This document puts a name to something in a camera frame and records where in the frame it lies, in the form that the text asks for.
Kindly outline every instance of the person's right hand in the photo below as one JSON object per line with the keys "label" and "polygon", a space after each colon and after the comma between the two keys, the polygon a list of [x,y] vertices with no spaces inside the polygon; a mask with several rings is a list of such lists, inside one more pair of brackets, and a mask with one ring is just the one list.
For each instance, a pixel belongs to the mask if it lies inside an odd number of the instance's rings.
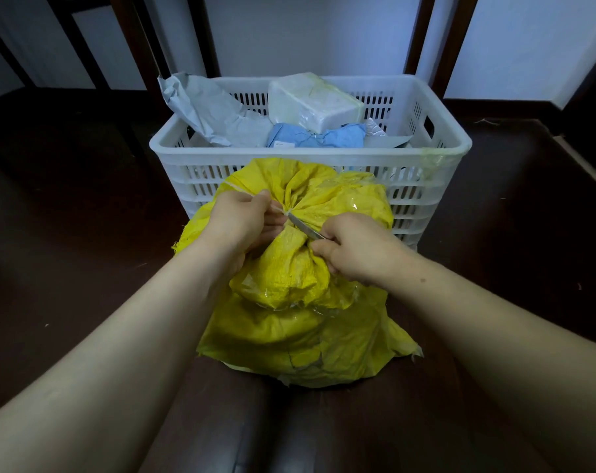
{"label": "person's right hand", "polygon": [[384,283],[414,252],[372,217],[344,213],[326,220],[320,233],[332,240],[311,243],[314,254],[325,259],[332,274],[351,281],[385,288]]}

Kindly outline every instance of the white foam box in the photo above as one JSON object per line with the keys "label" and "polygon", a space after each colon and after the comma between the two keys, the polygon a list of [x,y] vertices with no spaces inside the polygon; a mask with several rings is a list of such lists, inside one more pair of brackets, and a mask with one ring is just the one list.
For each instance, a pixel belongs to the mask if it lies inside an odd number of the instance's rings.
{"label": "white foam box", "polygon": [[302,126],[322,134],[364,119],[364,103],[313,73],[300,73],[270,82],[270,120]]}

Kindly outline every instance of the ventilation hole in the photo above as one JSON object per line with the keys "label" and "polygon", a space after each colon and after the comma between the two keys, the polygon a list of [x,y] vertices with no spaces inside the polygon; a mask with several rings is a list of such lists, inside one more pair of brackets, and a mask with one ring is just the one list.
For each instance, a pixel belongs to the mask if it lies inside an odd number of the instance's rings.
{"label": "ventilation hole", "polygon": [[434,123],[432,123],[432,120],[429,118],[429,116],[425,117],[425,122],[423,123],[423,127],[425,128],[425,131],[427,131],[427,134],[429,135],[430,139],[434,137]]}

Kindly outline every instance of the person's right arm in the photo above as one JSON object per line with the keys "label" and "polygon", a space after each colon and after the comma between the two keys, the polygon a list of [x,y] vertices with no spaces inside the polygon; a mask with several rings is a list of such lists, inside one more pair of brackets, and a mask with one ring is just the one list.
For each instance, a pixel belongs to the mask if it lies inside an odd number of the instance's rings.
{"label": "person's right arm", "polygon": [[321,233],[336,241],[311,247],[333,273],[410,306],[556,467],[596,471],[594,342],[425,259],[366,215],[331,217]]}

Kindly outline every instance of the forearm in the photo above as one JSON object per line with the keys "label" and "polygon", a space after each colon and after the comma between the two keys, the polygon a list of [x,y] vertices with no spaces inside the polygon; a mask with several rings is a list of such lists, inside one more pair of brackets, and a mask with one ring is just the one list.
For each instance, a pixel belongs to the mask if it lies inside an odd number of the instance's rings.
{"label": "forearm", "polygon": [[410,253],[387,288],[564,467],[596,469],[596,344]]}
{"label": "forearm", "polygon": [[134,469],[225,285],[201,239],[0,410],[0,471]]}

